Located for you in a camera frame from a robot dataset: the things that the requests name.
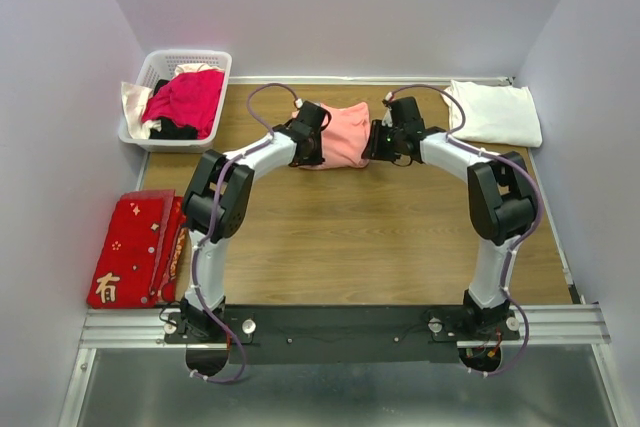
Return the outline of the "salmon pink t shirt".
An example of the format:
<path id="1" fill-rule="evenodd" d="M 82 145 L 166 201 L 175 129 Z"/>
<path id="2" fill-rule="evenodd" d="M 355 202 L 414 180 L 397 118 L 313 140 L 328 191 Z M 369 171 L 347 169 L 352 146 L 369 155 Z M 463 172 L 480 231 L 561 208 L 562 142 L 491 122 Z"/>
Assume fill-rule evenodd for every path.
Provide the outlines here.
<path id="1" fill-rule="evenodd" d="M 303 169 L 327 170 L 337 168 L 362 169 L 369 160 L 362 154 L 370 135 L 370 112 L 366 102 L 346 108 L 334 108 L 321 103 L 331 114 L 328 127 L 321 133 L 322 157 L 320 165 L 301 165 Z"/>

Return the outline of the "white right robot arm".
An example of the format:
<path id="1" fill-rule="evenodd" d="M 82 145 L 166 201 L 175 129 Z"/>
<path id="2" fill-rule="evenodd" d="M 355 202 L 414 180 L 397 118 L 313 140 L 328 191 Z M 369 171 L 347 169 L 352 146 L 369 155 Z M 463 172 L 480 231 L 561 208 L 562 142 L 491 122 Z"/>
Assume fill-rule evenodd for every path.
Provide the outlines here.
<path id="1" fill-rule="evenodd" d="M 475 273 L 463 302 L 431 310 L 429 327 L 435 336 L 458 339 L 493 334 L 512 317 L 510 282 L 518 250 L 541 221 L 537 184 L 520 154 L 489 152 L 426 127 L 415 98 L 388 95 L 383 104 L 387 113 L 372 122 L 362 157 L 388 162 L 407 157 L 464 181 L 479 237 Z"/>

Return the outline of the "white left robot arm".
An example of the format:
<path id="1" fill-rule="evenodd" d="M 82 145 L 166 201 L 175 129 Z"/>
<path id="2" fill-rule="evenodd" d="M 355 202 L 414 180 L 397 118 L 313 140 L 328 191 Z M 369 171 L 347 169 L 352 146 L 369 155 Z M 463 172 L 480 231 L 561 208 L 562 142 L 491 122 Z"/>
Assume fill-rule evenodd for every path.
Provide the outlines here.
<path id="1" fill-rule="evenodd" d="M 215 311 L 225 300 L 229 243 L 244 222 L 254 183 L 281 167 L 321 164 L 321 133 L 331 120 L 320 105 L 299 101 L 297 115 L 262 139 L 226 153 L 209 150 L 200 158 L 183 198 L 192 255 L 190 285 L 180 305 L 197 340 L 231 335 Z"/>

